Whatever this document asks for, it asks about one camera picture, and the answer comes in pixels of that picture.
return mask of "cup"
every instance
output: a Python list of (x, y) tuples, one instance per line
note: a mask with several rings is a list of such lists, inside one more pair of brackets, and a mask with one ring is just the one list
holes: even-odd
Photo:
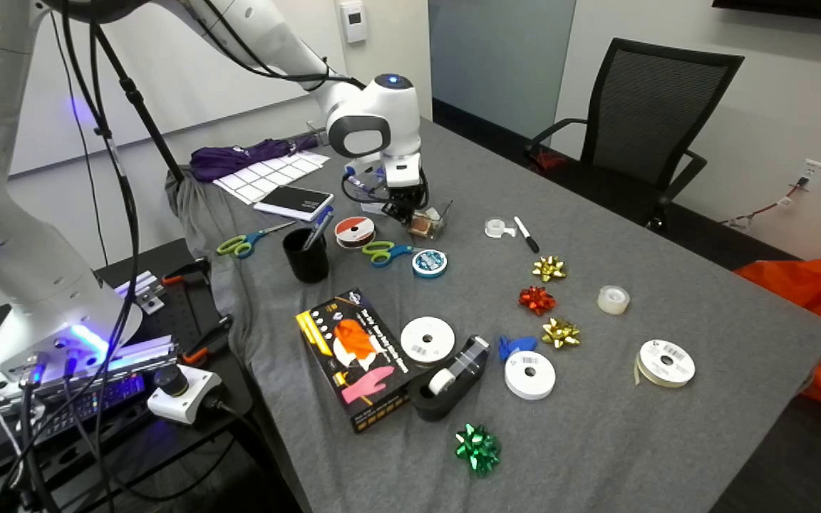
[(320, 233), (313, 246), (302, 251), (305, 237), (312, 233), (313, 228), (296, 228), (282, 243), (300, 283), (322, 283), (329, 276), (326, 233)]

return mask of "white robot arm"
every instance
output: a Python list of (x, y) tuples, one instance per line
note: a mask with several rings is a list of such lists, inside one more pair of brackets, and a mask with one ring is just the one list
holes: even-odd
[[(8, 196), (7, 173), (35, 30), (50, 8), (74, 20), (115, 23), (142, 3), (148, 0), (0, 0), (0, 291), (12, 304), (0, 324), (0, 374), (8, 378), (22, 382), (31, 368), (45, 368), (50, 378), (61, 378), (67, 358), (99, 365), (102, 338), (124, 304), (61, 230)], [(272, 0), (152, 3), (178, 15), (241, 66), (285, 73), (307, 87), (329, 116), (332, 144), (345, 156), (380, 156), (387, 187), (419, 186), (419, 105), (406, 76), (386, 73), (365, 87), (339, 80), (293, 36)], [(135, 335), (138, 324), (135, 311), (124, 338)]]

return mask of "cardboard box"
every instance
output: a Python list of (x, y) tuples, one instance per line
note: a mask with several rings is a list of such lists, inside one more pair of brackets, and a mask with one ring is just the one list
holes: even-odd
[(402, 407), (424, 370), (357, 287), (300, 311), (296, 324), (357, 432)]

